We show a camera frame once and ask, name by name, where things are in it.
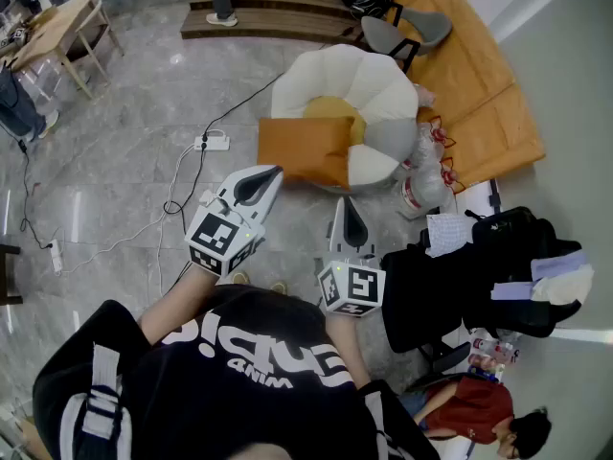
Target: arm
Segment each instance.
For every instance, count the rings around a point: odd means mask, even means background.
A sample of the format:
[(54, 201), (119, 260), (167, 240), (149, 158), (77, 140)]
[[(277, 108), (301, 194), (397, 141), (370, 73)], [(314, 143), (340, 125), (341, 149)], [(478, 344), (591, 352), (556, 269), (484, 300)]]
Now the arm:
[(423, 434), (426, 438), (452, 438), (458, 436), (458, 433), (448, 427), (439, 427), (438, 429), (428, 429)]
[(355, 387), (360, 389), (370, 383), (371, 377), (357, 343), (355, 317), (328, 313), (326, 315), (326, 332), (332, 339), (338, 354), (345, 361), (345, 366), (347, 366), (347, 370), (353, 378)]
[(218, 278), (195, 265), (164, 298), (145, 310), (139, 325), (150, 344), (155, 344), (177, 327), (198, 315)]
[(458, 384), (448, 383), (444, 388), (442, 388), (437, 395), (432, 397), (423, 409), (415, 415), (413, 418), (417, 424), (419, 424), (425, 417), (434, 412), (439, 407), (443, 406), (445, 403), (449, 401), (454, 395), (456, 395), (456, 390), (458, 389)]

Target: black hair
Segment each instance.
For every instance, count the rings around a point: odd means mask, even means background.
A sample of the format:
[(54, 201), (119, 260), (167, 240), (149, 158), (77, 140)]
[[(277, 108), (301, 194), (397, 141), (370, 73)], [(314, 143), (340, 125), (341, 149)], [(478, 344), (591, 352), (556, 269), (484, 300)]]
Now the black hair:
[(547, 408), (540, 407), (523, 418), (513, 419), (509, 429), (517, 435), (513, 446), (519, 458), (526, 459), (532, 458), (543, 448), (552, 423), (547, 417)]

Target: black cable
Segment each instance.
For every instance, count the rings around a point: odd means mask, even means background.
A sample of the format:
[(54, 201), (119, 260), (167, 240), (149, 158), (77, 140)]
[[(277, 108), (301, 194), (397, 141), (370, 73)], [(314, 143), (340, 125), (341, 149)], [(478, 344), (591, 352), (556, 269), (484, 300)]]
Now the black cable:
[[(341, 36), (347, 36), (350, 35), (353, 30), (355, 29), (356, 26), (353, 27), (349, 27), (347, 28), (345, 31), (343, 31), (339, 37)], [(324, 43), (321, 48), (319, 48), (320, 50), (324, 49), (325, 46), (328, 46), (328, 43)], [(218, 118), (213, 119), (209, 125), (206, 127), (206, 129), (204, 130), (204, 135), (206, 135), (209, 132), (209, 129), (211, 129), (211, 126), (216, 123), (217, 121), (222, 120), (223, 118), (225, 118), (226, 116), (228, 116), (230, 113), (234, 112), (235, 110), (237, 110), (239, 107), (241, 107), (243, 104), (248, 103), (249, 101), (251, 101), (254, 97), (256, 97), (258, 94), (260, 94), (260, 92), (263, 92), (264, 90), (266, 90), (270, 85), (272, 85), (275, 81), (277, 81), (282, 75), (284, 75), (285, 72), (281, 72), (279, 75), (277, 75), (277, 77), (275, 77), (273, 80), (271, 80), (269, 83), (267, 83), (264, 87), (262, 87), (261, 89), (257, 90), (256, 92), (254, 92), (253, 94), (251, 94), (247, 99), (245, 99), (244, 101), (238, 103), (237, 105), (235, 105), (234, 107), (232, 107), (231, 109), (227, 110), (226, 112), (224, 112), (221, 116), (219, 116)], [(184, 208), (185, 206), (190, 202), (190, 199), (192, 199), (193, 193), (195, 192), (195, 186), (198, 183), (198, 178), (200, 178), (200, 174), (202, 173), (202, 166), (204, 165), (204, 149), (202, 150), (202, 152), (200, 153), (200, 166), (198, 167), (198, 172), (195, 175), (195, 179), (193, 180), (193, 184), (192, 184), (192, 190), (190, 191), (190, 194), (187, 196), (187, 198), (185, 199), (185, 201), (183, 201), (182, 204), (177, 203), (176, 201), (167, 201), (164, 206), (164, 212), (167, 215), (176, 215), (178, 213), (181, 213), (181, 218), (183, 220), (183, 233), (186, 234), (187, 231), (185, 229), (185, 213), (184, 213)], [(170, 210), (170, 206), (174, 204), (176, 206), (178, 206), (178, 209), (176, 211), (171, 211)], [(179, 274), (178, 278), (176, 279), (176, 281), (174, 282), (174, 285), (176, 285), (179, 280), (183, 277), (183, 275), (187, 272), (187, 268), (188, 265), (190, 264), (190, 262), (187, 262), (184, 266), (183, 266), (183, 270), (181, 271), (181, 274)]]
[(21, 223), (19, 224), (19, 231), (25, 232), (28, 229), (28, 227), (30, 227), (30, 230), (32, 230), (32, 235), (34, 235), (34, 240), (38, 244), (38, 247), (41, 250), (48, 249), (52, 247), (53, 245), (51, 243), (48, 243), (47, 245), (43, 245), (40, 242), (40, 240), (38, 239), (38, 236), (36, 235), (32, 222), (28, 219), (28, 197), (30, 197), (30, 190), (28, 189), (28, 183), (26, 182), (26, 179), (28, 178), (28, 167), (30, 166), (30, 155), (28, 155), (28, 149), (26, 149), (26, 144), (23, 143), (23, 140), (17, 140), (14, 136), (12, 136), (7, 131), (7, 129), (4, 126), (2, 126), (2, 128), (15, 141), (19, 149), (26, 156), (26, 168), (23, 170), (23, 186), (24, 188), (26, 188), (26, 198), (23, 200), (23, 219), (21, 219)]

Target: lavender cloth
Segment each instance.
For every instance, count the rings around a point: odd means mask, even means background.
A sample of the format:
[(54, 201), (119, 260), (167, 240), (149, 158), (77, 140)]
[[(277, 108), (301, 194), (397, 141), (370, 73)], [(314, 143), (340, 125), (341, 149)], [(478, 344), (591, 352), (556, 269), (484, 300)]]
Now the lavender cloth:
[(532, 282), (496, 283), (491, 291), (492, 300), (530, 300), (533, 297)]
[(549, 259), (533, 259), (530, 262), (530, 269), (533, 274), (533, 281), (542, 278), (555, 278), (560, 274), (576, 271), (582, 265), (587, 264), (585, 252), (578, 250), (565, 256), (551, 257)]

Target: white cable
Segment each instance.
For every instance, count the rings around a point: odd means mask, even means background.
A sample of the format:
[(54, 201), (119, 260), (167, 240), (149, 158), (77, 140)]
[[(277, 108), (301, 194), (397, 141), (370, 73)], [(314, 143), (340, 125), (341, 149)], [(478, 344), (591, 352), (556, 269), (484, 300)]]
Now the white cable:
[[(166, 204), (169, 205), (170, 208), (170, 202), (172, 201), (172, 190), (174, 189), (174, 184), (176, 183), (176, 178), (177, 175), (179, 175), (179, 167), (181, 167), (181, 161), (183, 160), (183, 157), (185, 157), (185, 155), (187, 155), (190, 151), (193, 150), (193, 145), (187, 147), (183, 153), (181, 153), (181, 156), (179, 157), (179, 159), (176, 161), (176, 169), (174, 170), (174, 177), (172, 178), (172, 182), (170, 183), (170, 189), (169, 189), (169, 198), (166, 201)], [(160, 225), (160, 242), (157, 244), (157, 255), (156, 255), (156, 259), (157, 259), (157, 271), (159, 274), (159, 284), (160, 284), (160, 298), (162, 296), (164, 296), (162, 294), (162, 266), (160, 265), (160, 250), (162, 249), (162, 239), (164, 238), (164, 220), (166, 218), (166, 211), (164, 211), (164, 213), (162, 214), (162, 218), (161, 218), (161, 225)]]
[(235, 210), (232, 206), (230, 206), (223, 197), (221, 197), (217, 193), (212, 193), (212, 195), (213, 195), (213, 197), (207, 203), (207, 206), (209, 206), (213, 202), (214, 199), (219, 199), (221, 201), (221, 203), (225, 207), (227, 207), (228, 210), (230, 210), (231, 213), (234, 213), (234, 214), (236, 214), (236, 215), (238, 215), (240, 217), (240, 222), (241, 223), (244, 223), (245, 225), (247, 225), (247, 227), (249, 227), (249, 230), (253, 230), (253, 228), (251, 227), (251, 224), (249, 223), (249, 221), (247, 221), (243, 215), (241, 215), (237, 210)]
[[(170, 188), (169, 188), (169, 197), (167, 202), (164, 204), (164, 206), (166, 206), (167, 204), (170, 204), (170, 201), (172, 200), (172, 190), (174, 189), (174, 185), (176, 184), (176, 178), (177, 175), (179, 174), (179, 167), (181, 166), (181, 161), (183, 160), (183, 158), (190, 152), (193, 150), (193, 145), (190, 145), (189, 147), (187, 147), (183, 153), (181, 153), (181, 155), (179, 156), (179, 159), (177, 160), (176, 163), (176, 170), (174, 171), (174, 177), (172, 178), (172, 182), (170, 184)], [(117, 247), (117, 245), (119, 245), (121, 242), (128, 242), (128, 241), (132, 241), (134, 239), (136, 239), (139, 235), (141, 235), (145, 230), (147, 230), (150, 226), (155, 225), (156, 223), (160, 223), (162, 222), (162, 226), (161, 226), (161, 230), (160, 230), (160, 241), (157, 247), (157, 267), (158, 267), (158, 271), (160, 274), (160, 295), (162, 294), (162, 267), (160, 266), (160, 248), (162, 246), (162, 238), (164, 237), (164, 218), (166, 217), (166, 212), (162, 213), (162, 216), (160, 218), (158, 218), (156, 221), (152, 221), (151, 223), (149, 223), (148, 225), (145, 225), (143, 228), (141, 228), (138, 232), (136, 232), (136, 234), (134, 234), (132, 237), (129, 237), (127, 239), (121, 239), (119, 241), (116, 241), (115, 243), (113, 243), (113, 245), (110, 246), (110, 248), (105, 249), (105, 250), (101, 250), (99, 252), (96, 252), (96, 254), (94, 254), (91, 258), (89, 258), (87, 261), (78, 264), (77, 266), (75, 266), (73, 269), (70, 269), (69, 271), (61, 271), (62, 274), (71, 274), (73, 272), (75, 272), (77, 269), (79, 269), (82, 265), (88, 265), (89, 263), (91, 263), (96, 257), (98, 257), (100, 254), (103, 254), (105, 252), (110, 252), (111, 250), (113, 250), (115, 247)]]

